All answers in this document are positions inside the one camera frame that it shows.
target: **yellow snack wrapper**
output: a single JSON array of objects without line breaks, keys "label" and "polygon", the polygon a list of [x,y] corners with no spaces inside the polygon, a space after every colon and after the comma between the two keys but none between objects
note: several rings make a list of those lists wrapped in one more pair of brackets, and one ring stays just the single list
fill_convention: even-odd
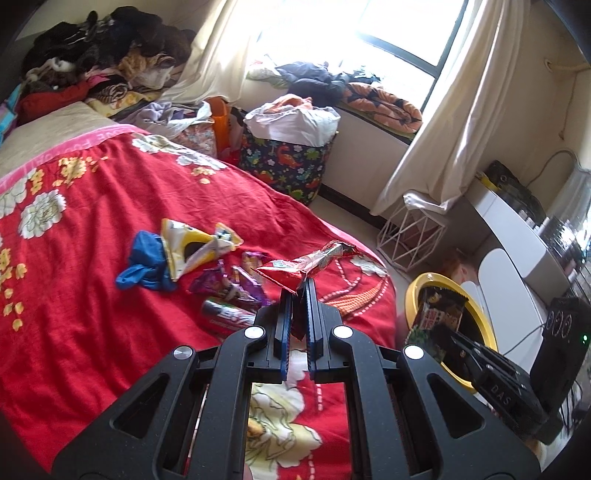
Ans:
[{"label": "yellow snack wrapper", "polygon": [[175,282],[198,266],[234,251],[243,241],[223,223],[216,223],[214,233],[209,234],[169,218],[162,219],[160,237],[166,252],[170,278]]}]

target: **window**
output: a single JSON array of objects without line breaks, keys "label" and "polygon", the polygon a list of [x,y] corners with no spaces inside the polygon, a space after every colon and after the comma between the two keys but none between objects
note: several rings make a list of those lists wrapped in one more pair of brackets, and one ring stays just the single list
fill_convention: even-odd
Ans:
[{"label": "window", "polygon": [[468,0],[282,0],[258,41],[276,65],[328,62],[329,71],[366,67],[386,90],[421,110]]}]

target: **baseboard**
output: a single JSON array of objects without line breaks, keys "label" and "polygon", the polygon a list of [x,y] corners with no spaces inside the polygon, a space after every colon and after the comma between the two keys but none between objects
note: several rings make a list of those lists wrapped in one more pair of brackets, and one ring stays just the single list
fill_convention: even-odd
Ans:
[{"label": "baseboard", "polygon": [[360,203],[350,199],[341,192],[337,192],[335,189],[327,187],[326,185],[320,185],[320,191],[318,192],[322,198],[334,203],[337,207],[341,207],[343,210],[355,215],[357,218],[361,218],[365,223],[382,229],[386,224],[386,219],[382,216],[375,216],[369,213],[369,209],[364,207]]}]

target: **white plastic bag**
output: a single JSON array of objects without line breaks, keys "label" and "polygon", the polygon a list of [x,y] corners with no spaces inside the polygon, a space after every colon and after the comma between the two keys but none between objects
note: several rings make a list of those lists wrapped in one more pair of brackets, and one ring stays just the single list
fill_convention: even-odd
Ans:
[{"label": "white plastic bag", "polygon": [[244,122],[257,138],[308,147],[323,147],[334,137],[340,115],[332,107],[312,110],[293,107],[280,113],[264,113],[272,103],[246,114]]}]

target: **candy wrapper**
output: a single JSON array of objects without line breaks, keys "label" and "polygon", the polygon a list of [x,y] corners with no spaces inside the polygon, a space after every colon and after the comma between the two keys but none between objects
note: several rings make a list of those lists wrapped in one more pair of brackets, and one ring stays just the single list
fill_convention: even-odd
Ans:
[{"label": "candy wrapper", "polygon": [[228,336],[254,325],[255,316],[252,312],[210,297],[203,302],[197,322],[207,330]]},{"label": "candy wrapper", "polygon": [[211,260],[232,252],[242,244],[234,230],[217,223],[213,235],[186,223],[162,219],[160,232],[172,281]]},{"label": "candy wrapper", "polygon": [[242,254],[242,268],[260,285],[263,285],[265,279],[257,273],[256,269],[262,267],[269,260],[271,257],[265,252],[244,252]]},{"label": "candy wrapper", "polygon": [[223,260],[218,260],[215,268],[203,270],[193,280],[189,291],[215,295],[251,312],[271,303],[262,287],[240,267],[232,267],[232,276],[228,276]]},{"label": "candy wrapper", "polygon": [[341,257],[360,255],[353,246],[332,240],[322,250],[316,250],[311,254],[294,260],[272,260],[256,269],[264,278],[279,285],[292,293],[296,293],[307,278],[315,277],[324,270],[330,262]]},{"label": "candy wrapper", "polygon": [[443,361],[445,350],[431,338],[435,325],[444,323],[457,332],[468,299],[456,291],[442,287],[424,287],[419,294],[420,306],[408,333],[406,344],[420,346],[438,362]]}]

